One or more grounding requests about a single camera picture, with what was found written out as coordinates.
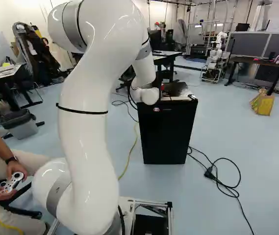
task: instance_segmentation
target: yellow cable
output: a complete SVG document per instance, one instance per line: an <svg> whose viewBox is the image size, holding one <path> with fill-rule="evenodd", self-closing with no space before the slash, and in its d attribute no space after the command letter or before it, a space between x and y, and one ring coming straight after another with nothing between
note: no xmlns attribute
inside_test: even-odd
<svg viewBox="0 0 279 235"><path fill-rule="evenodd" d="M18 233L19 233L20 235L23 235L23 234L24 234L24 232L23 232L22 230L20 230L19 228L16 228L16 227L13 227L13 226L10 226L10 225L3 224L1 220L0 220L0 225L1 225L2 227L5 227L6 229L14 229L14 230L18 231Z"/></svg>
<svg viewBox="0 0 279 235"><path fill-rule="evenodd" d="M134 131L135 131L135 133L136 133L136 139L135 139L135 142L134 142L132 148L131 148L130 151L129 151L129 154L128 154L128 157L127 157L126 166L125 166L125 168L124 168L124 171L123 171L122 174L120 175L119 180L124 176L124 174L125 174L126 171L127 171L131 152L133 151L133 149L134 149L134 147L135 147L135 145L136 145L136 143L137 143L137 140L138 140L138 133L137 133L137 131L136 131L136 125L137 125L137 122L136 122L135 125L134 125Z"/></svg>

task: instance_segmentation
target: gray bin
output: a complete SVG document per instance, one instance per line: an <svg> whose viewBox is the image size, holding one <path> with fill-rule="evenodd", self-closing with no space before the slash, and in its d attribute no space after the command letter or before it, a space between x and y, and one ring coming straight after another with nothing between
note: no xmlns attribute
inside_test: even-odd
<svg viewBox="0 0 279 235"><path fill-rule="evenodd" d="M22 109L0 117L0 124L5 130L21 140L38 133L36 116L31 114L28 109Z"/></svg>

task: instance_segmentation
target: gray partition wall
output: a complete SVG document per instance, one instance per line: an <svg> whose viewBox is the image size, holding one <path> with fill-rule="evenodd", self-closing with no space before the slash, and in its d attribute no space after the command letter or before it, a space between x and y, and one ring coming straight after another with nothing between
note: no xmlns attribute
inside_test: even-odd
<svg viewBox="0 0 279 235"><path fill-rule="evenodd" d="M232 33L228 43L227 51L234 44L232 54L261 57L263 49L267 44L269 34L259 33Z"/></svg>
<svg viewBox="0 0 279 235"><path fill-rule="evenodd" d="M270 52L279 54L279 32L234 32L227 42L226 51L232 48L232 55L254 56L268 58ZM273 82L277 68L259 66L255 79Z"/></svg>

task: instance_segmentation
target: game controller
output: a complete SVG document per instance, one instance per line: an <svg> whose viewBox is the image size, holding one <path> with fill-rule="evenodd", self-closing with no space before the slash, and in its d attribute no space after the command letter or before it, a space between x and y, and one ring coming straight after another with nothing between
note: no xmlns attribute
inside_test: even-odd
<svg viewBox="0 0 279 235"><path fill-rule="evenodd" d="M24 174L20 171L16 171L12 174L12 178L7 181L0 183L0 187L3 187L0 193L10 193L14 188L17 187L18 183L24 178Z"/></svg>

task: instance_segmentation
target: black box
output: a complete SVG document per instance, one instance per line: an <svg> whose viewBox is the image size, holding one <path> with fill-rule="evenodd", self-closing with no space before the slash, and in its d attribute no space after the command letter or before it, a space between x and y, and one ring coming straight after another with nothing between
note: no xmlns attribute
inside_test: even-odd
<svg viewBox="0 0 279 235"><path fill-rule="evenodd" d="M137 103L145 164L185 163L198 100L178 98Z"/></svg>

